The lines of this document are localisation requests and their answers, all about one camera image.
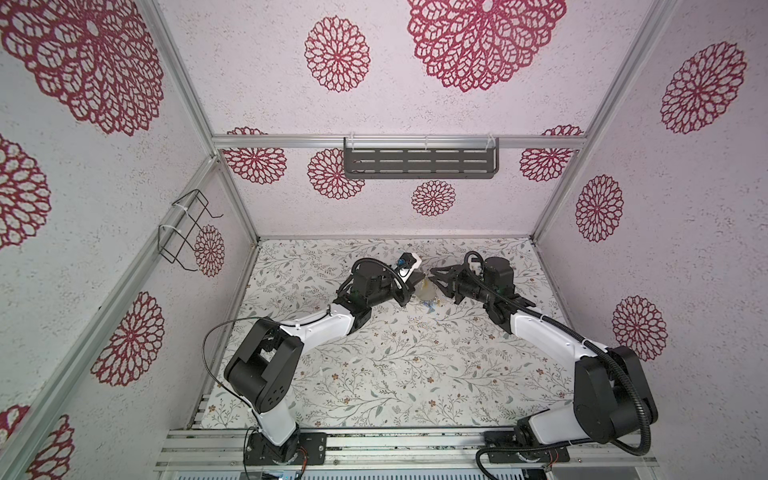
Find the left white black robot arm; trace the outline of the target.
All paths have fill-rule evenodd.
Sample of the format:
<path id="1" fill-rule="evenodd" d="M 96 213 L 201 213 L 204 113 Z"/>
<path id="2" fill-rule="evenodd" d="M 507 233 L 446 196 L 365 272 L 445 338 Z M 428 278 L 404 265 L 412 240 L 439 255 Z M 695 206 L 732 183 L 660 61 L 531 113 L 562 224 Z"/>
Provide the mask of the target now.
<path id="1" fill-rule="evenodd" d="M 246 437 L 249 465 L 313 462 L 301 444 L 300 427 L 286 395 L 303 355 L 360 330 L 374 307 L 395 301 L 406 306 L 424 278 L 422 260 L 406 252 L 390 266 L 373 258 L 355 261 L 323 310 L 294 320 L 256 320 L 224 370 L 224 379 L 254 414 L 257 429 Z"/>

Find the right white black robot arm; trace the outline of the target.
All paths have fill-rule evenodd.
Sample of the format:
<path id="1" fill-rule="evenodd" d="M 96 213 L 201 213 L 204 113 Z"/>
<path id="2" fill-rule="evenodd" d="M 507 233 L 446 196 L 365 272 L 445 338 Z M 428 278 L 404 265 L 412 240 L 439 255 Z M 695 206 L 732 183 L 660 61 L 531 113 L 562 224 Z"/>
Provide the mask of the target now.
<path id="1" fill-rule="evenodd" d="M 455 303 L 481 303 L 493 324 L 572 373 L 569 405 L 518 421 L 511 440 L 489 443 L 480 456 L 515 455 L 533 461 L 591 443 L 610 444 L 633 456 L 650 452 L 658 410 L 631 348 L 605 346 L 536 311 L 535 303 L 517 292 L 513 268 L 505 258 L 485 259 L 470 251 L 460 264 L 431 269 L 429 279 Z"/>

